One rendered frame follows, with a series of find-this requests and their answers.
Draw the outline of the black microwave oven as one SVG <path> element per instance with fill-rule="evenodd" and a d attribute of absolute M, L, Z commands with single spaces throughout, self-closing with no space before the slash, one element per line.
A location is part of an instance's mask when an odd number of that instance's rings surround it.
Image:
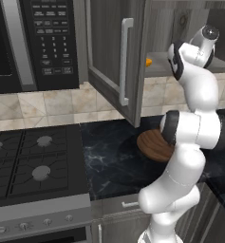
<path fill-rule="evenodd" d="M 19 0 L 37 89 L 79 86 L 75 17 L 72 0 Z M 0 1 L 0 94 L 22 87 L 10 47 Z"/>

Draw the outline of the silver oven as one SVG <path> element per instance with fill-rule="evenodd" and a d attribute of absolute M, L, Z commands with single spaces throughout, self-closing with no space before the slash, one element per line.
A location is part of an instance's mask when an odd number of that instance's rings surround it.
<path fill-rule="evenodd" d="M 89 194 L 0 207 L 0 242 L 85 228 L 92 243 L 91 221 Z"/>

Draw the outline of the grey wooden cabinet door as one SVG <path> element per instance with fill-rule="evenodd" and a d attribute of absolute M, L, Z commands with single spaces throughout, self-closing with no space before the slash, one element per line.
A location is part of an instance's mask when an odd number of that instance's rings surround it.
<path fill-rule="evenodd" d="M 144 11 L 146 0 L 85 0 L 88 80 L 133 126 L 141 123 L 145 70 Z M 125 96 L 120 104 L 122 19 L 133 18 L 128 30 Z"/>

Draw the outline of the black gas hob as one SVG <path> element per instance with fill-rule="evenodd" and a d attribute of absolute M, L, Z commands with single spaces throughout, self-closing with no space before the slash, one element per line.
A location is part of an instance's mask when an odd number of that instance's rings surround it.
<path fill-rule="evenodd" d="M 78 124 L 0 132 L 0 207 L 87 192 Z"/>

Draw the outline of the grey wooden wall cabinet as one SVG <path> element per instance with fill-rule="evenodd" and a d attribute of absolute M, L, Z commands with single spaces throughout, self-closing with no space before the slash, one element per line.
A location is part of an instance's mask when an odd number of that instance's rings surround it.
<path fill-rule="evenodd" d="M 74 0 L 84 8 L 85 0 Z M 153 65 L 147 73 L 167 73 L 165 55 L 170 44 L 177 39 L 188 41 L 204 25 L 223 29 L 225 24 L 225 1 L 209 0 L 146 0 L 144 31 L 146 56 L 153 57 Z"/>

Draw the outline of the grey drawer front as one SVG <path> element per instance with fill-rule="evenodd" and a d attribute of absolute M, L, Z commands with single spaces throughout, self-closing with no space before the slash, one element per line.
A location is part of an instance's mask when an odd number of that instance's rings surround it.
<path fill-rule="evenodd" d="M 137 201 L 137 194 L 94 200 L 91 202 L 92 218 L 99 219 L 108 215 L 119 215 L 136 211 L 140 208 L 138 205 L 123 207 L 122 204 L 135 203 Z"/>

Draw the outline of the grey base cupboard door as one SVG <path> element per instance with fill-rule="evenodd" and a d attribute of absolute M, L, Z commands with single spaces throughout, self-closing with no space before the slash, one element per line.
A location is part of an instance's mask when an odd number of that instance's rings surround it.
<path fill-rule="evenodd" d="M 138 243 L 149 225 L 151 215 L 141 210 L 94 219 L 91 225 L 92 242 L 99 243 L 98 225 L 102 225 L 103 243 Z"/>

